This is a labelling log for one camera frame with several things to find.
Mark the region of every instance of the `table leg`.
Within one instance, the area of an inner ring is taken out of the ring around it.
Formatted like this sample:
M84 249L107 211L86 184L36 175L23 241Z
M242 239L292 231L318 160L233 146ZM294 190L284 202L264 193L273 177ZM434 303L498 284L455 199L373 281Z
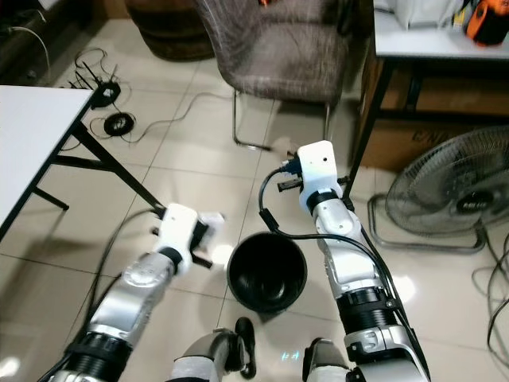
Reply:
M135 177L122 166L108 151L97 142L94 137L88 134L87 128L79 122L72 135L81 142L91 153L93 153L109 171L116 173L129 187L131 187L137 195L145 199L145 201L155 209L162 208L163 205L159 202L148 189L145 188Z
M53 195L50 195L49 193L46 193L42 189L39 189L38 187L33 189L33 193L38 195L39 197L42 197L43 199L47 200L48 202L54 204L56 207L60 207L64 211L67 211L69 209L69 206L66 205L63 201L60 199L56 199Z
M367 143L369 142L369 137L371 135L371 132L373 131L373 126L375 125L375 121L379 113L380 106L382 105L385 92L387 90L387 87L389 86L393 70L394 62L392 60L385 60L383 62L382 71L380 72L380 76L376 83L376 88L373 93L371 104L369 105L369 109L367 111L366 122L364 124L364 128L361 133L359 141L359 146L357 147L356 155L352 163L352 169L350 170L350 174L348 175L348 183L344 190L344 197L347 199L350 197L353 182L356 179L357 172L359 171L364 151L366 150Z

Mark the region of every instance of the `fan grille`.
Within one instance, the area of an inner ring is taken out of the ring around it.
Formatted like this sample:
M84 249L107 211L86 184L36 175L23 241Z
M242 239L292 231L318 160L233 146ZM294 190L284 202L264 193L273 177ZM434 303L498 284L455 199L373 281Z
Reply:
M478 129L421 156L398 176L386 211L420 235L471 230L509 214L509 127Z

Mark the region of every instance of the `orange object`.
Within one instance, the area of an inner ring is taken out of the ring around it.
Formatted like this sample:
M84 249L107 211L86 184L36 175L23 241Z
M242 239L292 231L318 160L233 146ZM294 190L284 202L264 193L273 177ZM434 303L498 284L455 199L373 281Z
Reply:
M482 0L465 30L478 45L501 44L509 31L509 0Z

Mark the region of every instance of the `tiled floor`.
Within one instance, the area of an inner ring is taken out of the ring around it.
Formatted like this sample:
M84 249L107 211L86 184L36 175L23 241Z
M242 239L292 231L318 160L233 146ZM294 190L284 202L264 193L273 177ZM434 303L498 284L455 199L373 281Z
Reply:
M136 139L150 122L173 119L185 111L199 92L230 96L214 60L170 63L154 57L130 21L109 21L90 42L108 52L105 65L119 65L126 84L118 101L136 115ZM56 82L72 78L69 68ZM359 98L359 68L348 74L344 97L332 119L336 161L347 169L353 121ZM240 134L270 144L290 136L297 144L321 137L319 107L242 97ZM87 122L108 111L95 111ZM94 125L100 131L100 124ZM301 297L284 314L262 322L257 314L238 304L227 290L224 264L239 239L264 229L256 211L256 195L263 178L278 165L274 154L249 151L231 141L231 102L200 97L180 122L162 123L139 143L118 138L101 143L157 198L199 210L219 210L227 216L224 230L212 243L211 271L194 267L176 280L153 313L142 341L134 351L122 381L162 381L174 358L199 336L221 326L232 327L246 315L256 326L259 381L299 381L301 362L284 361L284 352L296 353L315 337L329 337L342 348L344 331L339 322L323 268L323 255L313 242L299 243L307 260L309 277ZM82 147L72 154L89 155ZM394 175L361 169L353 191L357 212L367 224L368 198L388 190ZM5 239L0 243L0 360L18 357L16 376L2 381L33 381L61 354L68 335L81 319L92 272L114 227L146 204L113 175L90 170L52 167L42 187L71 205L66 213L32 197ZM268 190L267 204L289 232L311 232L313 223L297 204L297 193L284 196ZM384 216L383 235L409 239ZM150 228L157 221L146 216L131 223L109 258L105 279L121 271L154 242ZM499 248L507 225L490 231ZM472 286L470 275L491 265L487 251L473 256L388 251L382 254L399 282L411 324L415 327L436 381L502 381L484 343L488 313L485 298ZM502 335L509 335L501 325ZM230 375L227 380L239 380Z

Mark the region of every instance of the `electric fan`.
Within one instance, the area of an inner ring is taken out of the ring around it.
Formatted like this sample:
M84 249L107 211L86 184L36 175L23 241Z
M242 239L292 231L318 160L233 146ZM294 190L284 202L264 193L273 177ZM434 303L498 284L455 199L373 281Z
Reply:
M421 236L474 232L472 247L397 243L376 231L375 208L400 228ZM488 127L452 138L406 167L389 193L368 202L373 238L392 248L475 253L486 244L484 227L509 216L509 127Z

